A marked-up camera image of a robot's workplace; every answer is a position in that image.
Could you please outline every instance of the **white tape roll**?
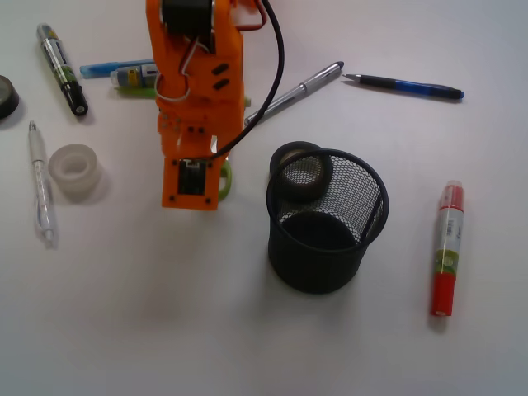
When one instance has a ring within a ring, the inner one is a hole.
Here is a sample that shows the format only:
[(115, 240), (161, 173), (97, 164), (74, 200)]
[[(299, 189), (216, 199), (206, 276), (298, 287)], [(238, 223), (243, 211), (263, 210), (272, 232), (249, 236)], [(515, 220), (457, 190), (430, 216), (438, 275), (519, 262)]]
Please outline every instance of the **white tape roll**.
[(59, 188), (70, 194), (89, 192), (102, 174), (97, 155), (84, 144), (70, 144), (58, 149), (51, 156), (48, 169)]

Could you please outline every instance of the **ballpoint pen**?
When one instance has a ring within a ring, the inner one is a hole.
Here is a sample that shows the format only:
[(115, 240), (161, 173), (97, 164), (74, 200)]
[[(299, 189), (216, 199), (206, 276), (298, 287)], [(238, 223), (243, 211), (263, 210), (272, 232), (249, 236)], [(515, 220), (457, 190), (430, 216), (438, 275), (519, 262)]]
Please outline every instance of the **ballpoint pen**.
[(31, 162), (35, 171), (36, 184), (36, 220), (42, 235), (46, 242), (53, 246), (54, 244), (54, 218), (52, 213), (51, 199), (50, 199), (50, 182), (48, 180), (48, 172), (45, 168), (45, 151), (44, 143), (37, 129), (35, 122), (30, 122), (30, 153)]
[(71, 66), (66, 60), (63, 51), (63, 43), (49, 25), (41, 23), (36, 29), (39, 36), (40, 46), (48, 64), (53, 71), (55, 79), (63, 92), (69, 108), (76, 116), (84, 116), (88, 112), (88, 104), (83, 95), (81, 87), (73, 74)]
[[(344, 65), (345, 64), (343, 62), (331, 64), (306, 81), (303, 81), (291, 91), (275, 99), (267, 108), (260, 122), (262, 123), (264, 120), (267, 120), (278, 112), (284, 110), (287, 106), (290, 106), (295, 102), (307, 97), (310, 93), (317, 91), (319, 88), (324, 87), (332, 80), (339, 77)], [(257, 113), (253, 113), (248, 118), (246, 118), (244, 125), (248, 125), (256, 115)]]
[(443, 97), (444, 99), (459, 100), (464, 97), (460, 89), (454, 89), (443, 85), (422, 84), (419, 82), (409, 82), (403, 80), (394, 80), (392, 78), (365, 76), (362, 74), (345, 74), (344, 78), (352, 80), (360, 85), (370, 87), (385, 88), (391, 91), (400, 91), (407, 93), (416, 93), (428, 97)]

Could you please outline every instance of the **mesh cup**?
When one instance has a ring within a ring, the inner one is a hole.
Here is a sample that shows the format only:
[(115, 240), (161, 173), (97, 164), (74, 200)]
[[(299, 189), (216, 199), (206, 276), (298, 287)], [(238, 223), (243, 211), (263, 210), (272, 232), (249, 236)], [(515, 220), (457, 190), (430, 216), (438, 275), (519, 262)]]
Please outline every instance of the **mesh cup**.
[(387, 191), (374, 169), (330, 149), (282, 163), (271, 176), (266, 202), (271, 265), (286, 284), (313, 294), (350, 281), (389, 215)]

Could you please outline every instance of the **pen cap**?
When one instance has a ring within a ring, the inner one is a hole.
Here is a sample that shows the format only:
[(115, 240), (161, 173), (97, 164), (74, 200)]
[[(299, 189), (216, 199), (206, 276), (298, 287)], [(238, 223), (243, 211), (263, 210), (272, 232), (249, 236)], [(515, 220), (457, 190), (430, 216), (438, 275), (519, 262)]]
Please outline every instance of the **pen cap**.
[(46, 160), (44, 142), (33, 121), (30, 122), (30, 154), (32, 162)]
[(84, 116), (88, 112), (88, 104), (83, 95), (83, 87), (81, 87), (78, 82), (72, 81), (64, 84), (62, 91), (68, 101), (69, 108), (74, 115)]
[(455, 295), (455, 276), (449, 273), (435, 274), (431, 315), (451, 316)]
[(36, 35), (39, 37), (40, 41), (44, 41), (46, 39), (58, 39), (57, 34), (55, 31), (51, 28), (50, 25), (47, 23), (41, 23), (36, 28)]

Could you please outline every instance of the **green part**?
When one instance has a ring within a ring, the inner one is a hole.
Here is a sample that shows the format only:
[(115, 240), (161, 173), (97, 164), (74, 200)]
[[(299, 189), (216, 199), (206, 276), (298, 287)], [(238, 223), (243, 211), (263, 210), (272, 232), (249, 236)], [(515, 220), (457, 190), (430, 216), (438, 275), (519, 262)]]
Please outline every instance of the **green part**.
[(233, 184), (233, 170), (231, 169), (231, 164), (227, 159), (220, 169), (220, 177), (225, 178), (225, 187), (219, 191), (218, 201), (225, 200), (231, 191), (231, 185)]
[(73, 83), (77, 81), (72, 68), (70, 68), (69, 66), (63, 66), (62, 68), (56, 68), (53, 71), (53, 74), (55, 75), (55, 78), (57, 79), (60, 85), (63, 85), (65, 83)]
[(156, 91), (154, 88), (116, 88), (118, 93), (122, 95), (129, 95), (131, 97), (146, 97), (148, 99), (156, 99)]
[(435, 272), (456, 276), (459, 266), (459, 254), (452, 250), (437, 250), (435, 254)]

